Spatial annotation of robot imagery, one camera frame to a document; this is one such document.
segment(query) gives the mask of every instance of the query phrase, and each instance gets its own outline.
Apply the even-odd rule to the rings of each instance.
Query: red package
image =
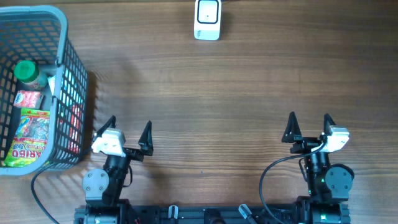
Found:
[[[14,106],[18,108],[39,109],[43,95],[39,91],[19,90],[14,100]]]

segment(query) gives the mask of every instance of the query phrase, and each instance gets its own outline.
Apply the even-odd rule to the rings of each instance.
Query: wood grain surface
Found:
[[[122,198],[133,205],[259,205],[261,172],[289,155],[290,145],[280,142],[289,113],[297,113],[305,136],[318,136],[330,113],[351,133],[330,160],[356,173],[353,223],[396,223],[396,3],[226,2],[214,42],[194,39],[194,2],[58,7],[90,71],[86,140],[114,114],[127,146],[135,146],[153,122],[154,156],[132,162],[133,183]],[[39,198],[59,222],[72,222],[74,208],[85,204],[82,177],[104,162],[91,154],[37,179]],[[0,177],[0,223],[50,223],[31,178]],[[297,160],[265,178],[267,202],[307,194]]]

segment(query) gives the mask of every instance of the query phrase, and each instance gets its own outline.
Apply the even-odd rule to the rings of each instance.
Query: jar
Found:
[[[32,90],[41,90],[49,82],[46,74],[41,72],[36,64],[30,60],[20,61],[15,66],[14,75]]]

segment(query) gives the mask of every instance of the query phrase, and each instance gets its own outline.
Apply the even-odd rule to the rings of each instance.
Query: green jar lid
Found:
[[[14,75],[20,81],[29,83],[39,76],[39,68],[32,61],[23,60],[15,66]]]

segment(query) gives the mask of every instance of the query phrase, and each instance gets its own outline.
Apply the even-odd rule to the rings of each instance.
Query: gray basket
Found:
[[[21,110],[13,107],[16,92],[23,89],[13,75],[21,60],[55,65],[55,92],[45,92],[42,109],[50,111],[47,146],[42,155],[25,167],[0,166],[0,175],[25,175],[46,162],[60,162],[65,170],[80,160],[87,98],[87,72],[68,36],[64,13],[53,6],[0,8],[0,162],[5,160],[19,124]]]

